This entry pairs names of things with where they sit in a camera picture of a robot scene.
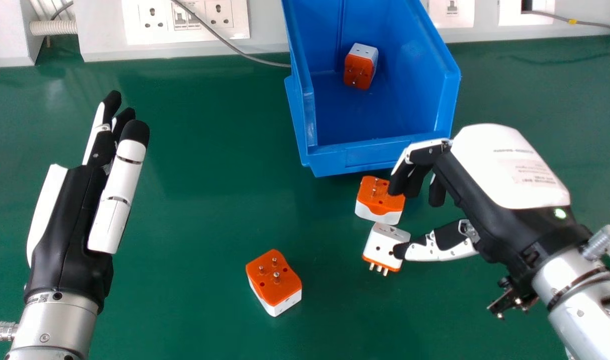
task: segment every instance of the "white switch plate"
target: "white switch plate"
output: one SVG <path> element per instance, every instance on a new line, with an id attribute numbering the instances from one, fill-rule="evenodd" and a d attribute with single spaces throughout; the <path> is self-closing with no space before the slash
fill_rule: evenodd
<path id="1" fill-rule="evenodd" d="M 249 39 L 247 0 L 184 0 L 219 35 Z M 128 45 L 214 41 L 216 37 L 169 0 L 122 0 Z"/>
<path id="2" fill-rule="evenodd" d="M 473 28 L 476 0 L 429 0 L 429 16 L 436 28 Z"/>
<path id="3" fill-rule="evenodd" d="M 533 0 L 533 9 L 553 14 L 556 11 L 556 0 Z M 548 16 L 522 14 L 521 0 L 499 0 L 498 11 L 499 27 L 551 25 L 554 23 L 554 19 Z"/>

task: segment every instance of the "green table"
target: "green table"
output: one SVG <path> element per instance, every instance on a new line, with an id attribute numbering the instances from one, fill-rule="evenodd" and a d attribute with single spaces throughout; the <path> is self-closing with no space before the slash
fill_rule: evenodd
<path id="1" fill-rule="evenodd" d="M 97 103 L 118 89 L 152 138 L 91 358 L 565 358 L 541 304 L 505 322 L 485 310 L 501 292 L 499 265 L 368 271 L 371 224 L 353 214 L 362 175 L 319 179 L 300 166 L 288 70 L 233 56 L 84 64 L 76 46 L 58 38 L 37 66 L 0 69 L 0 320 L 23 309 L 47 167 L 79 164 Z M 569 187 L 577 218 L 593 230 L 610 223 L 610 36 L 450 48 L 463 74 L 454 133 L 518 128 Z M 458 216 L 451 204 L 430 208 L 425 189 L 401 227 L 418 235 Z M 244 271 L 271 248 L 304 287 L 277 318 Z"/>

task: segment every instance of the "robotic hand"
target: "robotic hand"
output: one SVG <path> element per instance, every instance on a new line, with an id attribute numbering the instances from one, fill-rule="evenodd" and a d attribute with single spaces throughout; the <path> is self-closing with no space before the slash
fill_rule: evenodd
<path id="1" fill-rule="evenodd" d="M 600 260 L 610 255 L 610 225 L 592 234 L 577 223 L 565 185 L 510 127 L 471 125 L 453 141 L 410 145 L 389 194 L 415 198 L 430 171 L 430 205 L 441 206 L 449 193 L 467 219 L 397 244 L 393 255 L 430 261 L 480 253 L 503 264 L 509 275 L 499 281 L 504 293 L 489 305 L 492 313 L 526 312 L 540 298 L 571 359 L 610 360 L 610 271 Z M 428 242 L 439 251 L 423 251 Z"/>
<path id="2" fill-rule="evenodd" d="M 27 238 L 30 276 L 18 324 L 0 321 L 5 360 L 84 360 L 109 295 L 149 128 L 112 91 L 98 107 L 81 166 L 49 167 Z"/>

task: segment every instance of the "wire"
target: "wire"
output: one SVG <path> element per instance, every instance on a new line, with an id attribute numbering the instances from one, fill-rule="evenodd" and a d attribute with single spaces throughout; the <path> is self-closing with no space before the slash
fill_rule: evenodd
<path id="1" fill-rule="evenodd" d="M 523 11 L 522 12 L 522 14 L 525 14 L 525 13 L 526 14 L 540 15 L 540 16 L 548 16 L 550 18 L 554 18 L 554 19 L 557 19 L 557 20 L 564 21 L 564 22 L 569 23 L 571 25 L 589 25 L 590 27 L 599 27 L 599 28 L 610 29 L 610 25 L 608 23 L 581 21 L 581 20 L 576 20 L 575 18 L 566 18 L 566 17 L 560 16 L 558 14 L 548 13 L 546 11 L 531 10 L 531 11 Z"/>
<path id="2" fill-rule="evenodd" d="M 283 67 L 284 68 L 291 68 L 290 64 L 283 64 L 283 63 L 277 63 L 277 62 L 274 62 L 274 61 L 272 62 L 272 61 L 268 61 L 268 60 L 263 60 L 263 59 L 259 59 L 258 57 L 254 57 L 252 55 L 243 53 L 241 50 L 239 50 L 239 48 L 237 48 L 236 46 L 232 45 L 232 43 L 227 41 L 227 39 L 225 39 L 222 36 L 220 36 L 220 34 L 218 34 L 216 31 L 214 31 L 214 29 L 212 29 L 198 15 L 196 15 L 195 12 L 191 11 L 188 7 L 184 6 L 183 3 L 179 2 L 179 0 L 170 0 L 170 2 L 176 4 L 178 7 L 180 7 L 180 9 L 183 9 L 188 14 L 191 14 L 191 16 L 195 17 L 196 20 L 198 20 L 198 22 L 201 25 L 203 25 L 203 27 L 205 27 L 205 29 L 208 32 L 211 32 L 211 34 L 214 35 L 217 39 L 219 39 L 219 41 L 221 41 L 223 44 L 227 45 L 228 48 L 234 50 L 234 52 L 236 54 L 241 55 L 241 57 L 244 57 L 245 59 L 252 60 L 253 62 L 255 61 L 255 62 L 260 63 L 260 64 L 266 64 L 266 65 L 269 65 L 269 66 L 277 66 L 278 68 L 283 68 Z"/>
<path id="3" fill-rule="evenodd" d="M 56 20 L 60 13 L 67 10 L 70 6 L 74 5 L 74 1 L 68 2 L 67 4 L 60 7 L 60 9 L 56 10 L 56 12 L 51 16 L 49 20 Z"/>

